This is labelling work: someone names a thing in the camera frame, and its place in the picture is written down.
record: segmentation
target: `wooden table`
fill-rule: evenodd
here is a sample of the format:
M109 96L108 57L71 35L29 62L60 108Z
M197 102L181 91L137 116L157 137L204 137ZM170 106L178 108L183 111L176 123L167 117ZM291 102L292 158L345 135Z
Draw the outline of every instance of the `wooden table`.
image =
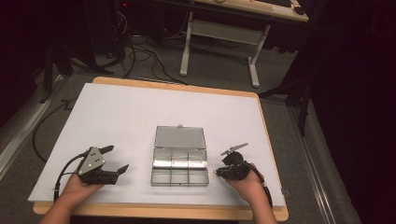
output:
M252 97L257 99L257 104L260 105L260 100L258 98L258 95L253 92L228 91L228 90L210 89L210 88L202 88L202 87L194 87L194 86L182 86L182 85L165 84L165 83L116 79L116 78L108 78L108 77L98 77L93 81L93 83L142 87L149 89L191 91L191 92L224 94L231 96ZM262 116L262 124L265 127L264 116L262 114L262 111L260 113ZM51 205L52 205L51 202L35 202L34 211L37 214L45 214L50 209ZM274 213L278 221L286 220L289 217L288 208L286 205L275 206ZM194 219L222 219L222 220L252 219L251 210L249 206L245 206L245 205L221 206L221 205L193 205L193 204L185 205L185 204L156 204L156 203L84 203L74 211L74 215L99 216L99 217L102 216L164 217L164 218L194 218Z

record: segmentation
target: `human hand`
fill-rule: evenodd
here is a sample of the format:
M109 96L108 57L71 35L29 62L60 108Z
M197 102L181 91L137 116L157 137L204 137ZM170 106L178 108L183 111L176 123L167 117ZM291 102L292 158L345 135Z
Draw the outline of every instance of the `human hand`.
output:
M248 203L253 203L253 201L255 201L257 198L260 198L261 196L268 200L265 191L262 188L262 182L260 181L259 177L251 170L247 174L247 177L245 177L243 180L226 179L225 182L238 190L241 198Z
M82 183L77 174L72 174L57 202L61 201L65 207L74 209L84 203L92 194L103 186L104 185L87 185Z

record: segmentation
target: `cord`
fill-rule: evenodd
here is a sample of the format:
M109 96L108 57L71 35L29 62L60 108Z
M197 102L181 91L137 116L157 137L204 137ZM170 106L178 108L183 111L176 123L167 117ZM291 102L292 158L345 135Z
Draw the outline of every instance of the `cord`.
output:
M60 173L59 176L58 176L58 179L56 180L55 188L53 189L53 201L54 201L54 202L56 202L56 200L58 200L58 198L59 198L59 189L60 189L60 187L61 187L61 179L62 179L62 176L65 175L64 171L67 169L67 167L68 167L73 161L75 161L75 160L77 160L77 159L79 159L79 158L83 158L83 157L87 156L88 153L89 153L89 151L86 151L86 152L84 152L84 153L81 153L81 154L77 155L75 158L73 158L72 160L70 160L70 161L66 164L66 166L62 169L61 173Z
M141 61L147 60L148 58L153 58L155 62L154 62L154 64L151 66L151 72L152 72L152 74L153 74L156 78L158 78L158 79L160 79L160 80L165 80L165 81L172 80L172 81L174 81L174 82L176 82L176 83L179 83L179 84L183 84L183 85L188 86L187 83L185 83L185 82L183 82L183 81L181 81L181 80L179 80L179 79L176 79L176 78L174 78L174 77L171 77L171 76L166 72L165 66L163 65L163 63L161 62L160 58L158 57L158 55L157 55L154 51L149 50L149 49L147 49L147 48L145 48L145 47L143 47L143 46L135 46L135 47L134 47L133 44L132 44L132 38L130 38L129 45L127 45L127 47L129 47L129 48L132 49L132 52L129 54L129 58L132 60L132 65L131 65L130 70L128 70L127 74L124 75L124 78L129 78L129 77L130 77L130 74L131 74L132 68L134 67L134 63L135 63L135 62L141 62ZM137 53L137 52L139 52L139 53L146 53L146 54L148 55L148 57L146 57L146 58L143 59L143 60L137 61L137 60L136 60L136 53ZM161 66L161 68L162 68L162 70L163 70L163 73L164 73L167 77L169 77L169 79L158 77L157 74L155 74L154 68L155 68L155 65L156 65L157 63L160 64L160 66Z
M186 18L184 19L184 22L183 22L183 24L181 25L180 30L179 30L175 35L168 36L168 37L164 37L164 39L174 39L174 38L180 38L180 37L182 37L182 36L185 36L185 35L180 35L180 34L181 34L181 32L183 31L184 26L186 25L187 21L189 20L189 15L190 15L190 12L187 12L187 13L186 13Z
M52 114L54 114L54 113L55 113L56 111L58 111L60 108L66 106L66 105L68 105L68 104L70 104L71 102L73 102L73 101L75 101L75 100L77 100L77 97L76 97L76 98L73 98L73 99L71 99L71 100L69 100L69 101L65 101L64 104L61 104L60 106L58 106L57 108L55 108L54 110L52 110L51 112L49 112L49 114L48 114L46 117L44 117L42 120L40 120L40 122L38 122L38 124L35 126L35 129L33 130L33 134L32 134L32 145L33 145L33 150L35 151L35 154L37 155L37 157L38 157L40 160L42 160L43 162L47 162L47 160L44 159L44 158L40 155L40 153L38 152L37 147L36 147L36 145L35 145L35 135L37 134L38 128L39 128L39 127L41 126L41 124L43 124L44 121L45 121L47 118L49 118Z
M113 25L113 28L114 28L114 30L115 30L115 32L116 32L116 35L117 35L116 40L119 40L119 38L121 38L121 37L125 34L125 32L126 32L126 30L127 30L127 28L128 28L128 20L127 20L126 17L125 17L122 13L120 13L120 12L116 12L116 15L119 15L119 16L120 16L120 22L119 22L119 24L117 25L117 27L115 27L115 26ZM124 23L124 25L123 25L122 33L119 34L119 28L120 28L120 26L121 26L121 24L122 24L123 21L125 21L125 23Z

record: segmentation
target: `power cord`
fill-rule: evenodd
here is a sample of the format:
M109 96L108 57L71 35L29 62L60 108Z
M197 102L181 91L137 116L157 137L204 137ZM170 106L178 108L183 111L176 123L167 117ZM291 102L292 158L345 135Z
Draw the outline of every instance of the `power cord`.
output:
M58 179L56 180L55 188L53 189L53 201L54 201L54 202L56 202L56 200L58 200L58 198L59 198L59 190L60 190L60 187L61 187L61 179L62 179L62 176L66 175L65 171L66 171L67 167L68 167L73 161L75 161L75 160L77 160L77 159L79 159L79 158L86 157L86 156L88 155L89 152L90 152L90 151L86 151L86 152L84 152L84 153L81 153L81 154L77 155L75 158L73 158L72 160L70 160L70 161L66 164L66 166L62 169L61 173L60 173L59 176L58 176Z
M174 81L174 82L176 82L176 83L178 83L178 84L183 84L183 85L188 86L188 84L187 84L186 82L181 81L181 80L179 80L179 79L176 79L176 78L174 78L174 77L171 77L171 76L166 72L165 66L163 65L163 63L161 62L160 58L158 57L158 55L157 55L154 51L152 51L152 50L150 50L150 49L147 49L147 48L145 48L145 47L143 47L143 46L140 46L140 45L134 46L133 43L132 43L132 38L130 38L130 40L129 40L129 45L127 45L127 47L129 47L129 48L132 49L132 52L131 52L131 53L129 54L129 56L128 56L128 57L132 60L132 65L131 65L131 68L128 70L128 72L127 72L126 74L124 74L124 78L126 78L126 79L129 79L129 78L130 78L130 75L131 75L131 72L132 72L132 69L133 69L133 67L134 67L134 63L135 63L135 62L142 62L142 61L145 61L145 60L147 60L147 59L149 59L149 58L153 58L153 59L154 59L154 64L151 66L151 73L152 73L156 78L158 78L159 80L164 80L164 81ZM137 60L137 59L136 59L136 54L137 54L137 53L145 53L145 54L147 54L148 56L147 56L146 58L142 59L142 60ZM155 65L156 65L157 63L160 64L160 66L161 66L161 68L162 68L162 70L163 70L163 73L164 73L168 78L158 77L157 74L154 72L154 68L155 68Z
M36 134L37 134L38 128L41 126L41 124L44 123L44 121L45 121L47 118L49 118L51 115L53 115L56 111L58 111L58 110L61 109L62 107L67 108L67 106L68 106L71 102L76 101L76 100L77 100L77 97L76 97L76 98L73 98L73 99L71 99L71 100L63 100L64 104L61 104L61 105L59 105L57 108L55 108L54 110L52 110L46 117L44 117L42 120L40 120L40 122L38 122L38 124L35 126L35 129L33 130L33 134L32 134L32 145L33 145L33 150L35 151L35 154L37 155L37 157L38 157L40 160L42 160L43 162L47 162L47 160L44 159L44 157L42 157L42 156L40 155L40 153L38 152L37 146L35 145L35 136L36 136Z

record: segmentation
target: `gray carpet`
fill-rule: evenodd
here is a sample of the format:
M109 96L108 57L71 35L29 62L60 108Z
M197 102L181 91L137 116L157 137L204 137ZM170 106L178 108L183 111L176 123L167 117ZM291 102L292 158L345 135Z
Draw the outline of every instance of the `gray carpet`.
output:
M258 89L251 87L246 57L253 52L251 46L238 48L224 47L228 42L220 43L204 49L208 45L202 42L194 42L195 49L191 50L191 62L187 77L178 75L182 46L164 43L145 43L144 46L154 50L163 62L166 71L172 77L184 82L212 88L262 92L276 87L286 74L293 54L280 54L276 50L262 51L257 61L257 69L261 86ZM136 59L145 59L147 54L139 53ZM108 60L99 57L98 63ZM152 75L151 66L154 61L147 59L136 62L132 76L156 78ZM128 53L124 65L129 69L131 60ZM108 68L114 71L116 77L122 77L123 70L119 65ZM157 64L154 68L158 77L166 77ZM58 107L62 99L77 97L84 83L92 82L94 77L100 76L86 69L75 68L61 91L54 97L47 114ZM304 154L299 143L298 134L294 131L288 109L281 100L262 100L262 110L265 116L270 140L272 143L276 165L279 171L281 183L284 189L288 189L290 195L286 196L286 203L290 217L285 223L326 223L318 207L316 195L312 189L311 181L304 161ZM310 107L310 116L306 125L306 141L318 168L318 173L323 181L333 214L337 223L360 223L353 206L347 197L344 185L332 163L330 153L315 117L313 107ZM35 140L40 154L47 158L67 121L69 110L59 110L51 115L37 131ZM40 216L34 214L33 205L27 202L31 190L37 181L45 163L34 153L31 138L26 142L21 153L13 162L6 175L0 181L0 220L1 223L37 223ZM8 139L2 137L2 145ZM145 219L131 219L130 223L148 223Z

